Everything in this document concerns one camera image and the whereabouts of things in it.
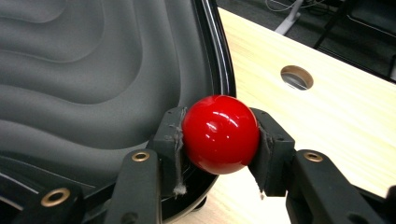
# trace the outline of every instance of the chair seat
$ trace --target chair seat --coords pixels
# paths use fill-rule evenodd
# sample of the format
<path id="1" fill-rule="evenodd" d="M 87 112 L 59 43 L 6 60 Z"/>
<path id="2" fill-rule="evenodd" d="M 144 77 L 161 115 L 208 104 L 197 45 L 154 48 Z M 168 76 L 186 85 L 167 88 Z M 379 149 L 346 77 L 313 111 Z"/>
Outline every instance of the chair seat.
<path id="1" fill-rule="evenodd" d="M 196 1 L 0 2 L 0 173 L 117 178 L 163 113 L 219 91 Z"/>
<path id="2" fill-rule="evenodd" d="M 395 1 L 360 0 L 349 13 L 349 18 L 370 25 L 388 35 L 396 36 Z"/>

